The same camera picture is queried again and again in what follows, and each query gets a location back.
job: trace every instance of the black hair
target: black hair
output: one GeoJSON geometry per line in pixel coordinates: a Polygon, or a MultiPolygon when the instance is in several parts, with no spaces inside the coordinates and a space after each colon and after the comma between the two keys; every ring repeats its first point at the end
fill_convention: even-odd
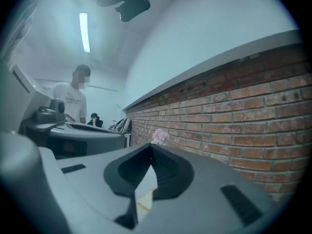
{"type": "Polygon", "coordinates": [[[78,71],[78,72],[83,71],[85,77],[90,77],[90,75],[91,75],[91,69],[90,69],[89,66],[86,65],[86,64],[80,64],[80,65],[78,65],[74,72],[77,72],[77,71],[78,71]]]}

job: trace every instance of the black fisheye border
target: black fisheye border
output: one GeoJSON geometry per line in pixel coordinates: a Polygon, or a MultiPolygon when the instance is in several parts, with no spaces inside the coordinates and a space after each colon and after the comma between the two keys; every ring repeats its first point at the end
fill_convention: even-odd
{"type": "MultiPolygon", "coordinates": [[[[7,22],[10,13],[19,4],[20,0],[0,0],[0,46],[3,45],[3,31],[5,23],[7,22]]],[[[312,58],[312,42],[311,42],[311,29],[312,23],[310,19],[309,9],[311,8],[311,0],[281,0],[288,11],[291,13],[295,19],[297,25],[300,28],[306,54],[311,61],[312,58]]],[[[261,233],[278,233],[282,230],[287,230],[295,233],[305,233],[305,230],[311,228],[310,218],[311,215],[303,209],[308,208],[312,205],[312,193],[311,193],[311,162],[310,159],[309,166],[293,196],[290,203],[286,205],[285,209],[281,209],[281,214],[276,216],[276,220],[266,230],[259,230],[261,233]]],[[[24,216],[20,213],[18,207],[14,205],[8,193],[4,190],[2,185],[0,185],[0,196],[1,196],[1,210],[2,214],[2,225],[1,227],[9,229],[11,232],[18,232],[20,229],[25,231],[31,231],[31,233],[36,233],[34,228],[29,225],[24,216]]],[[[235,233],[249,233],[248,231],[238,230],[235,233]]]]}

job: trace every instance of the fluorescent light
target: fluorescent light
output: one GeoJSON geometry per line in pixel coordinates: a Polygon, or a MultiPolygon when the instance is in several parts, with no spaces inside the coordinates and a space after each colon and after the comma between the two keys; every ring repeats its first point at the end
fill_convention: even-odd
{"type": "Polygon", "coordinates": [[[88,37],[88,14],[87,13],[80,13],[80,31],[81,31],[81,38],[84,52],[90,52],[90,45],[89,45],[89,37],[88,37]]]}

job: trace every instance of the white t-shirt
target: white t-shirt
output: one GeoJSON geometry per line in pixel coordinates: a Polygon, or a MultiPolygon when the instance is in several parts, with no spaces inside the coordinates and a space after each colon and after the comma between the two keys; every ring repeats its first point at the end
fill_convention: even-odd
{"type": "Polygon", "coordinates": [[[50,95],[65,103],[65,112],[69,113],[75,122],[87,116],[86,96],[79,89],[73,88],[70,83],[59,82],[50,90],[50,95]]]}

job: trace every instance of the white table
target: white table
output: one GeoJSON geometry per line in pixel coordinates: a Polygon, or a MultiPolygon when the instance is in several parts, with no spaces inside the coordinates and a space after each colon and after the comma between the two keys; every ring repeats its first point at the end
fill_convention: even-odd
{"type": "Polygon", "coordinates": [[[130,135],[131,135],[131,133],[125,133],[124,134],[124,136],[127,139],[127,146],[126,147],[130,147],[130,135]]]}

